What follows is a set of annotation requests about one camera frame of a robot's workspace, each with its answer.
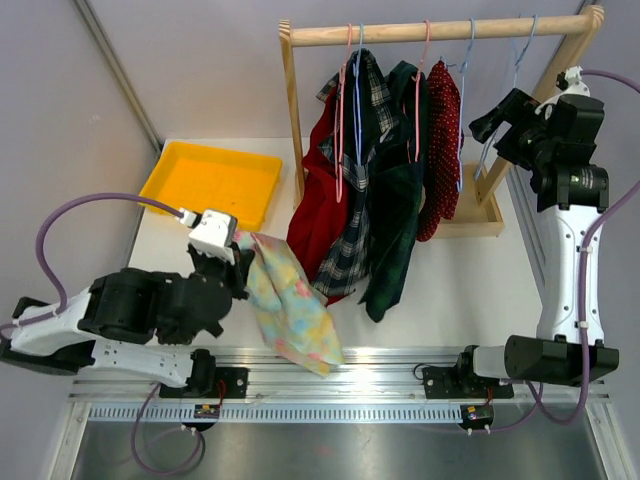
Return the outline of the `blue hanger with dotted skirt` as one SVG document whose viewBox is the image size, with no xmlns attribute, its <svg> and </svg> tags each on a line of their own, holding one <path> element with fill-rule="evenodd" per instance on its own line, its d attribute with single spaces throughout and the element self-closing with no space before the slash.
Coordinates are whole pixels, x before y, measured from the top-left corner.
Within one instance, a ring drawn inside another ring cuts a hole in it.
<svg viewBox="0 0 640 480">
<path fill-rule="evenodd" d="M 469 62 L 472 55 L 472 49 L 474 46 L 475 38 L 476 38 L 476 22 L 473 17 L 469 18 L 470 23 L 470 31 L 471 37 L 469 43 L 466 48 L 466 53 L 463 61 L 460 64 L 457 63 L 449 63 L 444 56 L 440 57 L 440 60 L 444 63 L 445 68 L 454 68 L 460 75 L 460 105 L 459 105 L 459 118 L 458 118 L 458 137 L 457 137 L 457 146 L 456 146 L 456 159 L 458 166 L 458 179 L 456 181 L 456 189 L 458 193 L 461 193 L 464 189 L 464 164 L 461 159 L 461 151 L 463 147 L 463 120 L 464 120 L 464 110 L 465 110 L 465 91 L 466 91 L 466 77 L 467 71 L 469 68 Z"/>
</svg>

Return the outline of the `pastel floral skirt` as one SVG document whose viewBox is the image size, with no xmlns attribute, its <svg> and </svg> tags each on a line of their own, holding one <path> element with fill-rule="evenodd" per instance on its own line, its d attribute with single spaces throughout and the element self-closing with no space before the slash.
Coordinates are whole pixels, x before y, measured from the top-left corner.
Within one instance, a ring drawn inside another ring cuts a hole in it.
<svg viewBox="0 0 640 480">
<path fill-rule="evenodd" d="M 265 345 L 319 376 L 343 364 L 327 299 L 309 283 L 287 242 L 243 230 L 234 241 L 254 255 L 246 289 Z"/>
</svg>

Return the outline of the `red polka dot skirt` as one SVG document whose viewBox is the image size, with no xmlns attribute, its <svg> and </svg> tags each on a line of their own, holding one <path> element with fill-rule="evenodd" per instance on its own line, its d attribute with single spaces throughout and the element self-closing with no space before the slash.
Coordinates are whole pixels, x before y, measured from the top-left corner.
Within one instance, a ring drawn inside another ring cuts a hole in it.
<svg viewBox="0 0 640 480">
<path fill-rule="evenodd" d="M 439 60 L 426 79 L 428 133 L 423 188 L 424 204 L 418 215 L 416 240 L 426 242 L 442 220 L 452 220 L 459 193 L 456 146 L 460 92 L 449 69 Z"/>
</svg>

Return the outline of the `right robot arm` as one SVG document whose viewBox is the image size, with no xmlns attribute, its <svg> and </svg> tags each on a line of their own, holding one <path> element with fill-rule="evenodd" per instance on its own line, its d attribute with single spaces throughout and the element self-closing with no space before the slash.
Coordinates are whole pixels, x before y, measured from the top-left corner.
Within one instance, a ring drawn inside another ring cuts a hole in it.
<svg viewBox="0 0 640 480">
<path fill-rule="evenodd" d="M 603 102 L 585 87 L 570 87 L 545 102 L 514 88 L 471 122 L 479 142 L 508 124 L 497 153 L 531 174 L 545 228 L 543 308 L 533 337 L 470 345 L 450 367 L 423 367 L 428 399 L 508 399 L 515 382 L 583 387 L 617 369 L 619 352 L 605 345 L 597 295 L 609 176 L 591 158 L 603 120 Z"/>
</svg>

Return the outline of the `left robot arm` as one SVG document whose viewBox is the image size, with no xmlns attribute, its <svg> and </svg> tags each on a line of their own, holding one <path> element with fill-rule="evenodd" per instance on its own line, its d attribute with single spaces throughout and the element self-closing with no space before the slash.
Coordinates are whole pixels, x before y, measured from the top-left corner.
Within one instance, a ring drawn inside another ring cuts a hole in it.
<svg viewBox="0 0 640 480">
<path fill-rule="evenodd" d="M 202 331 L 219 337 L 236 300 L 249 297 L 246 283 L 253 250 L 231 246 L 232 261 L 190 247 L 194 265 L 178 273 L 124 268 L 95 280 L 71 298 L 63 312 L 23 297 L 14 311 L 14 332 L 1 339 L 2 362 L 56 376 L 83 369 L 121 371 L 160 383 L 165 398 L 220 396 L 223 381 L 206 349 L 161 353 L 161 345 L 190 346 Z"/>
</svg>

